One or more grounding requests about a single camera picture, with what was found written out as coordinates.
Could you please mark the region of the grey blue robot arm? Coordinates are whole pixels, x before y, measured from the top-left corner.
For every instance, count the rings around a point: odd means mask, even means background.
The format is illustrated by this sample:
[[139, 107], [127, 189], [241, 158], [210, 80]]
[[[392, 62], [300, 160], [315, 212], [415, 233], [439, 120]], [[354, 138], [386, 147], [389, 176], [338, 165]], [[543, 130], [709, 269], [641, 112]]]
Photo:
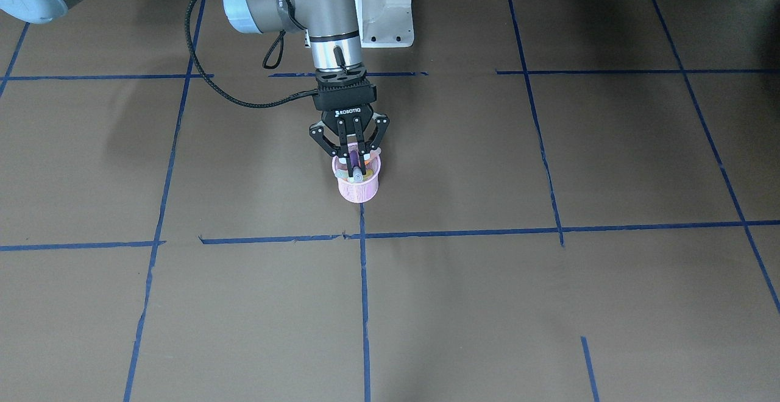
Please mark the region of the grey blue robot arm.
[[[31, 24], [50, 23], [83, 0], [2, 0], [2, 10]], [[190, 31], [193, 8], [185, 13]], [[388, 119], [375, 114], [377, 92], [367, 80], [355, 0], [223, 0], [230, 24], [245, 34], [277, 33], [274, 48], [283, 48], [287, 34], [304, 31], [314, 60], [317, 88], [298, 92], [288, 101], [310, 96], [321, 120], [310, 136], [324, 152], [345, 164], [347, 178], [359, 181], [369, 175]]]

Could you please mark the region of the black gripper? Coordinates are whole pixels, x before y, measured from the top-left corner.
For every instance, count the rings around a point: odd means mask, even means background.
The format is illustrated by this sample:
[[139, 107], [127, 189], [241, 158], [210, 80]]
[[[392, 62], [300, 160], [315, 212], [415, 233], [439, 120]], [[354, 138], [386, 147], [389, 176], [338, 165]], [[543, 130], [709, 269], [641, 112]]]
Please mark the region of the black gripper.
[[[349, 68], [340, 71], [315, 72], [317, 91], [313, 96], [321, 120], [310, 125], [312, 138], [323, 151], [337, 158], [352, 173], [352, 157], [348, 136], [355, 136], [362, 155], [381, 149], [390, 121], [385, 114], [376, 113], [371, 104], [376, 102], [376, 86], [367, 78], [367, 69]], [[363, 157], [362, 172], [367, 172]]]

